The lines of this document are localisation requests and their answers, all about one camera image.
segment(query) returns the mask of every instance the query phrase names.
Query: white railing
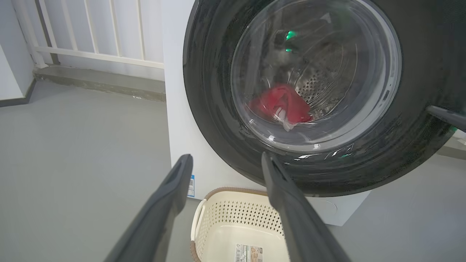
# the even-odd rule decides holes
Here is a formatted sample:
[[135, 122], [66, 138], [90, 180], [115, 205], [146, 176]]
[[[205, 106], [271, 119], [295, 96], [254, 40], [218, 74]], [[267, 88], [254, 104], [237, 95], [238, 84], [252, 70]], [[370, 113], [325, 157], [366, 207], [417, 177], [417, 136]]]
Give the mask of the white railing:
[[126, 64], [133, 64], [133, 65], [164, 69], [163, 63], [146, 60], [145, 47], [144, 47], [143, 24], [142, 24], [142, 18], [141, 18], [141, 0], [131, 0], [131, 1], [134, 1], [136, 5], [136, 9], [137, 9], [137, 19], [138, 19], [137, 29], [139, 30], [139, 45], [141, 48], [141, 54], [140, 54], [139, 59], [122, 56], [114, 0], [108, 0], [108, 1], [109, 1], [109, 6], [110, 6], [110, 12], [111, 12], [110, 15], [112, 19], [113, 35], [115, 37], [115, 46], [116, 46], [116, 51], [117, 51], [116, 55], [108, 55], [108, 54], [99, 53], [99, 46], [98, 46], [97, 37], [96, 37], [95, 25], [93, 23], [93, 19], [89, 11], [90, 0], [81, 0], [81, 1], [84, 2], [87, 22], [89, 25], [89, 31], [90, 31], [90, 36], [91, 36], [94, 52], [86, 52], [86, 51], [81, 51], [78, 49], [78, 45], [76, 43], [76, 38], [75, 38], [75, 33], [73, 32], [73, 27], [71, 25], [71, 18], [69, 15], [69, 10], [68, 10], [68, 5], [67, 5], [66, 0], [61, 0], [60, 4], [62, 6], [63, 16], [65, 18], [66, 28], [67, 28], [67, 32], [69, 35], [69, 40], [71, 42], [72, 49], [57, 47], [55, 35], [52, 29], [52, 25], [50, 23], [50, 18], [49, 18], [47, 7], [45, 5], [44, 0], [39, 0], [40, 10], [42, 12], [42, 16], [45, 22], [45, 27], [47, 28], [48, 38], [50, 39], [50, 43], [52, 46], [51, 47], [50, 46], [39, 46], [35, 32], [34, 32], [33, 24], [27, 12], [25, 1], [26, 0], [13, 0], [13, 3], [16, 7], [16, 12], [17, 12], [19, 19], [22, 20], [24, 35], [26, 36], [34, 62], [40, 68], [47, 66], [44, 62], [42, 55], [40, 54], [40, 52], [45, 52], [45, 53], [51, 53], [51, 54], [72, 55], [72, 56], [78, 56], [78, 57], [86, 57], [86, 58], [93, 58], [93, 59], [99, 59], [99, 60], [105, 60], [105, 61], [111, 61], [111, 62], [121, 62], [121, 63], [126, 63]]

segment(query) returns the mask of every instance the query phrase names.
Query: black door rim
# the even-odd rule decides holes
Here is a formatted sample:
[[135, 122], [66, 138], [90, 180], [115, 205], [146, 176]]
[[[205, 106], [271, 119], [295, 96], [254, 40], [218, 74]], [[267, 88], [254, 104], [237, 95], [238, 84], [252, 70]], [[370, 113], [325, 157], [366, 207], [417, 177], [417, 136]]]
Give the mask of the black door rim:
[[[186, 30], [183, 66], [188, 102], [209, 145], [233, 169], [264, 185], [260, 155], [270, 151], [284, 163], [305, 195], [348, 195], [403, 176], [453, 134], [450, 125], [429, 116], [425, 108], [435, 104], [459, 112], [465, 107], [459, 97], [466, 94], [458, 88], [459, 82], [464, 84], [459, 73], [465, 52], [461, 45], [464, 38], [459, 38], [461, 28], [452, 27], [455, 20], [445, 19], [449, 9], [442, 3], [429, 6], [422, 0], [376, 0], [366, 2], [389, 18], [403, 54], [398, 93], [384, 117], [338, 150], [306, 157], [263, 143], [238, 115], [230, 72], [245, 27], [271, 2], [196, 2]], [[346, 152], [351, 155], [343, 157]]]

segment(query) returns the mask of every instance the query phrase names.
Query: perforated basket side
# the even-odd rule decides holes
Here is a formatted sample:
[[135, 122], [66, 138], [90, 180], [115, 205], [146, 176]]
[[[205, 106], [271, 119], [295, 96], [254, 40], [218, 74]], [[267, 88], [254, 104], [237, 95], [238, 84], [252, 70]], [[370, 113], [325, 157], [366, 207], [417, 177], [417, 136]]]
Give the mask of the perforated basket side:
[[280, 215], [270, 206], [267, 196], [260, 193], [223, 191], [212, 194], [199, 219], [193, 258], [203, 259], [209, 233], [221, 226], [257, 228], [284, 238]]

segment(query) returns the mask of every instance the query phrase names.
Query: front-load washing machine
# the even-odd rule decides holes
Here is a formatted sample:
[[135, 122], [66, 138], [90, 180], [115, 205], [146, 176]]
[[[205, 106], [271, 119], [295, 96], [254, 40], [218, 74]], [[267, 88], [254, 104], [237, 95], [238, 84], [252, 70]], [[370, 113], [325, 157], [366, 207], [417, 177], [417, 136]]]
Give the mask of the front-load washing machine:
[[460, 0], [162, 1], [172, 161], [189, 195], [264, 189], [272, 152], [328, 224], [427, 160], [466, 109]]

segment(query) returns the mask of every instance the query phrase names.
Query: sticker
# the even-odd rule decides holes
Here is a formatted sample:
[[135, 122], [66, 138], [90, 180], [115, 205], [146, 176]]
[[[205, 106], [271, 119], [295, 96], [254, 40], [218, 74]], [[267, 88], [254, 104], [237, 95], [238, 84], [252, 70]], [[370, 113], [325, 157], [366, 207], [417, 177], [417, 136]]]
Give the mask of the sticker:
[[258, 246], [236, 244], [234, 262], [264, 262], [262, 248]]
[[194, 175], [191, 175], [191, 180], [189, 181], [188, 196], [194, 197]]

